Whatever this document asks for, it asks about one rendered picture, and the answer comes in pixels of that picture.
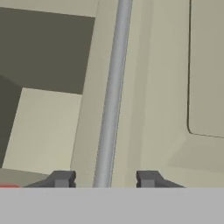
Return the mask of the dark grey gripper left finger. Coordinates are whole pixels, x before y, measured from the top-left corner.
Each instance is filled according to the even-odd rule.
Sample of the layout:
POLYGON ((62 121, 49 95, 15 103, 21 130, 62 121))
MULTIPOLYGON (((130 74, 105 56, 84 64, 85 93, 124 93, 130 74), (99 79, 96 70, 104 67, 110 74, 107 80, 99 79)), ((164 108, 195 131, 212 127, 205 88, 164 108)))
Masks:
POLYGON ((47 178, 28 185, 28 187, 76 187, 75 171, 53 171, 47 178))

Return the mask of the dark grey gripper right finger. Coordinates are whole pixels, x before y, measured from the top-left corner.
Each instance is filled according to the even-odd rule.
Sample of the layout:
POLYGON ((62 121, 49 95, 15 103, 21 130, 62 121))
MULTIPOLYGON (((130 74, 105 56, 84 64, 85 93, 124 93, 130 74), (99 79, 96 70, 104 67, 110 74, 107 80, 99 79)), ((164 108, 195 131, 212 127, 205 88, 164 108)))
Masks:
POLYGON ((171 187, 171 188, 183 188, 182 185, 176 184, 163 178, 158 171, 137 171, 136 172, 136 186, 138 188, 150 188, 150 187, 171 187))

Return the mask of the beige cabinet door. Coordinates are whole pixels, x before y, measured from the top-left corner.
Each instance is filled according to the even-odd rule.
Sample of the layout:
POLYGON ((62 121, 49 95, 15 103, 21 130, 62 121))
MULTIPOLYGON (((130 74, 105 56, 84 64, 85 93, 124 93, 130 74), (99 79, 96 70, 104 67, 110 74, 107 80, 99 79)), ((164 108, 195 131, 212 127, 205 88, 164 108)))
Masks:
MULTIPOLYGON (((73 147, 92 187, 118 0, 99 0, 73 147)), ((224 0, 133 0, 112 187, 224 187, 224 0)))

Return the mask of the beige open cabinet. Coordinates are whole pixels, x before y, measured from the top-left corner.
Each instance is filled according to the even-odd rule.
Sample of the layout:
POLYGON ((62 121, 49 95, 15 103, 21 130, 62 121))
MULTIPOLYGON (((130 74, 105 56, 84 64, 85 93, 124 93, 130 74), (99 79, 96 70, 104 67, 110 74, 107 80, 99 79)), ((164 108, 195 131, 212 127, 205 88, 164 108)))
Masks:
POLYGON ((99 0, 0 0, 0 168, 68 170, 99 0))

